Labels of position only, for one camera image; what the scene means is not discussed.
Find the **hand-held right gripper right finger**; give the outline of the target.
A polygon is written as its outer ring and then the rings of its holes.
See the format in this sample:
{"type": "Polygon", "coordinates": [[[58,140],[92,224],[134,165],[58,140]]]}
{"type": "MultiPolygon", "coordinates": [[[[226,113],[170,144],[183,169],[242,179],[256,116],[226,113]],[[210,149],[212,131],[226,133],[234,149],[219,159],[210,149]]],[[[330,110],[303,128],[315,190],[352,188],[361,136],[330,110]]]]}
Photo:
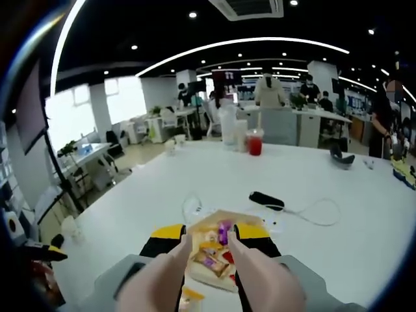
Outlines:
{"type": "Polygon", "coordinates": [[[281,255],[261,226],[237,223],[233,259],[243,311],[326,311],[322,277],[291,255],[281,255]]]}

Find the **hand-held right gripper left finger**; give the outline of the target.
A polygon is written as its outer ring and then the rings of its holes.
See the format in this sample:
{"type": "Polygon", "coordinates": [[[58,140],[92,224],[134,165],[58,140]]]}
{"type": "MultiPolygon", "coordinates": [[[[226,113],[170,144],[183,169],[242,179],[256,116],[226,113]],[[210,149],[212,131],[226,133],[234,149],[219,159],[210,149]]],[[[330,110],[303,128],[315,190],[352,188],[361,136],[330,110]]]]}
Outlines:
{"type": "Polygon", "coordinates": [[[94,285],[94,311],[177,311],[185,282],[188,235],[183,224],[154,231],[94,285]]]}

